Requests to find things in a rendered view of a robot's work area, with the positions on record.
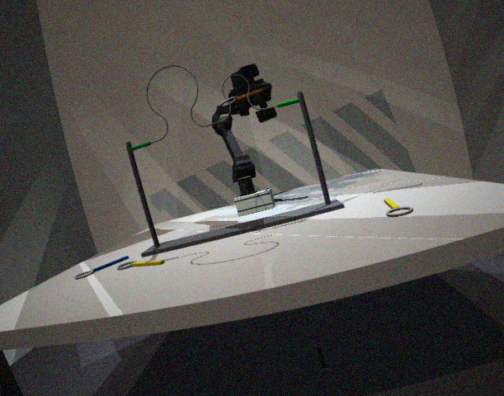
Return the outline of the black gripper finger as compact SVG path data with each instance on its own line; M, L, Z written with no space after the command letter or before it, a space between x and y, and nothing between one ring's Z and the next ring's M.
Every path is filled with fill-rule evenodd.
M250 84L250 92L254 92L256 90L259 90L261 88L264 88L264 87L271 85L270 83L264 82L263 78L256 80L254 82L250 82L249 84Z
M257 105L266 103L271 100L271 85L266 87L261 93L253 97Z

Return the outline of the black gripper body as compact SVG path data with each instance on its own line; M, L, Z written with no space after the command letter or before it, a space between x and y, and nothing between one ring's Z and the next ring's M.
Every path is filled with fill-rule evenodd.
M250 64L250 65L241 67L238 70L238 72L239 72L239 75L244 76L248 80L249 83L254 82L255 81L254 77L259 76L259 73L260 73L256 64ZM253 97L257 94L254 94L249 97L249 101L251 102L251 104L255 104L255 106L257 106L257 104L255 103ZM260 105L261 109L268 107L267 103L263 103L263 104L259 104L259 105ZM257 118L260 122L264 122L266 120L271 120L273 118L276 118L276 111L275 111L275 108L272 107L270 109L257 111L256 115L257 115Z

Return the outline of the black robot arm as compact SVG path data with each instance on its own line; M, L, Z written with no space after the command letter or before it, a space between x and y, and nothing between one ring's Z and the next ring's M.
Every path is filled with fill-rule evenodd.
M228 98L238 97L248 92L247 81L246 80L242 81L240 77L241 76L231 77L233 90L230 91L231 93L229 93ZM217 106L217 110L212 116L212 124L220 122L227 118L227 116L220 118L220 115L229 114L229 112L230 114L226 121L212 126L213 129L216 131L216 133L222 137L233 159L233 176L232 176L233 182L238 182L241 191L240 196L246 196L257 192L254 190L254 186L252 183L252 178L256 177L256 170L249 155L243 154L236 139L233 136L233 133L231 131L233 119L231 115L239 114L240 116L249 116L248 109L252 107L252 105L249 104L248 99L246 97L239 101L235 101L231 106L232 106L231 111L230 106L224 106L224 107ZM238 178L241 177L246 178L238 180Z

